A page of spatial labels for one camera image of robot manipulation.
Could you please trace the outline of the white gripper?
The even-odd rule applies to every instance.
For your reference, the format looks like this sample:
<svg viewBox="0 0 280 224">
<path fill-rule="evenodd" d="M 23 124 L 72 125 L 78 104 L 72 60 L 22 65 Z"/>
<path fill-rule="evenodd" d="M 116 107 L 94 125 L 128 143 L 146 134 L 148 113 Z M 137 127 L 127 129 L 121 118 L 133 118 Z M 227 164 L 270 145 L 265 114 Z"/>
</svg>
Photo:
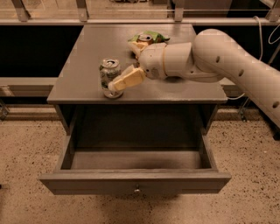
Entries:
<svg viewBox="0 0 280 224">
<path fill-rule="evenodd" d="M 128 66 L 108 84 L 110 91 L 122 91 L 125 88 L 141 84 L 145 79 L 145 73 L 152 80 L 166 78 L 164 71 L 165 43 L 149 45 L 146 42 L 129 41 L 128 46 L 135 56 L 139 57 L 140 67 Z"/>
</svg>

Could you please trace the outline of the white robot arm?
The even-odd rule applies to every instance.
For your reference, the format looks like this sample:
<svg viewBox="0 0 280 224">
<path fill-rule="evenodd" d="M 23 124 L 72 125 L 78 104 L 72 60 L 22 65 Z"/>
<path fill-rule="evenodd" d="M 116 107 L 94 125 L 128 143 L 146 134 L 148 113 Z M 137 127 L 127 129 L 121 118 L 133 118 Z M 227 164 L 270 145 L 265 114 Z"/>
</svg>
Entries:
<svg viewBox="0 0 280 224">
<path fill-rule="evenodd" d="M 246 52 L 225 32 L 201 31 L 193 42 L 150 43 L 145 34 L 129 42 L 138 66 L 109 84 L 120 91 L 143 82 L 180 77 L 197 82 L 231 80 L 276 126 L 280 126 L 280 72 Z"/>
</svg>

